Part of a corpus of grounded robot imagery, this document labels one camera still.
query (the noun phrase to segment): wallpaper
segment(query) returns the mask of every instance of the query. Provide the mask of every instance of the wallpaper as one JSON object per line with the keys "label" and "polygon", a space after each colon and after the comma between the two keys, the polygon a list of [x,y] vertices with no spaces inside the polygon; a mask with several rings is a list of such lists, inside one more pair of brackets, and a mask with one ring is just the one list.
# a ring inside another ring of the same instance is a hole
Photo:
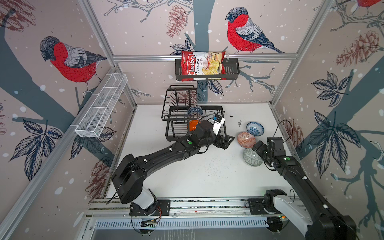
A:
{"label": "wallpaper", "polygon": [[276,106],[314,185],[384,236],[384,5],[336,1]]}
{"label": "wallpaper", "polygon": [[90,2],[114,55],[150,55],[186,38],[195,51],[295,53],[321,0]]}
{"label": "wallpaper", "polygon": [[137,103],[163,103],[172,84],[194,85],[199,102],[270,101],[291,61],[240,61],[237,80],[178,81],[175,62],[119,63]]}
{"label": "wallpaper", "polygon": [[77,237],[90,202],[104,197],[110,167],[132,110],[122,94],[99,139],[75,138],[11,239]]}
{"label": "wallpaper", "polygon": [[110,66],[77,1],[0,6],[2,221]]}

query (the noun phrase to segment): bird head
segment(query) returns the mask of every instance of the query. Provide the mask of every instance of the bird head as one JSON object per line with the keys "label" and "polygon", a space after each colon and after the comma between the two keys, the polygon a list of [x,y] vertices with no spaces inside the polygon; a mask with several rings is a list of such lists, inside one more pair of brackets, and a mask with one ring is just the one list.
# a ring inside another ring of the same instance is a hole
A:
{"label": "bird head", "polygon": [[40,43],[40,51],[44,61],[47,61],[48,59],[51,61],[56,60],[53,48],[59,42],[60,41],[57,38],[52,36],[48,36],[42,40],[42,42]]}
{"label": "bird head", "polygon": [[240,15],[248,15],[248,11],[243,7],[235,7],[229,11],[225,20],[228,20],[230,23],[233,23],[236,18]]}

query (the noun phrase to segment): blue and white bowl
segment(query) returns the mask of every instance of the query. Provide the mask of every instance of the blue and white bowl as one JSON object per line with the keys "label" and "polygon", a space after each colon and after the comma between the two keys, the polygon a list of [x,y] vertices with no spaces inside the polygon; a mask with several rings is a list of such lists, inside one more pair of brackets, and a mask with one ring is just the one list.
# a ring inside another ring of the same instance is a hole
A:
{"label": "blue and white bowl", "polygon": [[201,107],[199,106],[192,106],[188,109],[187,114],[192,115],[193,113],[198,113],[200,115],[203,115],[203,109],[201,109]]}
{"label": "blue and white bowl", "polygon": [[264,133],[264,127],[258,122],[250,122],[247,124],[247,131],[254,136],[261,136]]}

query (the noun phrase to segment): white table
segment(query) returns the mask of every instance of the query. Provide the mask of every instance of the white table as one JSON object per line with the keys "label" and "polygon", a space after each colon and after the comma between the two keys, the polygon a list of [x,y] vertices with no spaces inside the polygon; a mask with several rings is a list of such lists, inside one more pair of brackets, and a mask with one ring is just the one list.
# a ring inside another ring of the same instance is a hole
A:
{"label": "white table", "polygon": [[[244,148],[237,142],[237,135],[247,131],[250,121],[259,122],[265,129],[257,141],[266,143],[266,138],[273,135],[277,123],[268,104],[216,105],[223,106],[227,134],[235,137],[228,149],[210,146],[204,154],[170,164],[150,175],[144,181],[144,187],[150,188],[156,197],[164,198],[264,196],[268,189],[288,193],[292,187],[276,171],[269,171],[264,164],[259,167],[247,165],[242,156]],[[161,120],[161,111],[162,105],[137,107],[119,163],[128,154],[143,156],[173,143],[165,138],[167,122]],[[275,136],[282,136],[279,129]],[[285,143],[284,149],[291,155]],[[111,198],[115,191],[111,184],[107,198]]]}

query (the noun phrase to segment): gray floor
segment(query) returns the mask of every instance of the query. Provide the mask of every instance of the gray floor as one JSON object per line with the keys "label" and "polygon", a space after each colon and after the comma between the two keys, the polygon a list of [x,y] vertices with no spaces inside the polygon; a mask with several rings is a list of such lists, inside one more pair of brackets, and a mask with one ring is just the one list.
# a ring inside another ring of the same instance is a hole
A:
{"label": "gray floor", "polygon": [[92,240],[303,240],[303,235],[289,222],[281,234],[272,234],[266,228],[204,228],[184,230],[155,230],[148,235],[140,235],[134,230],[95,230]]}

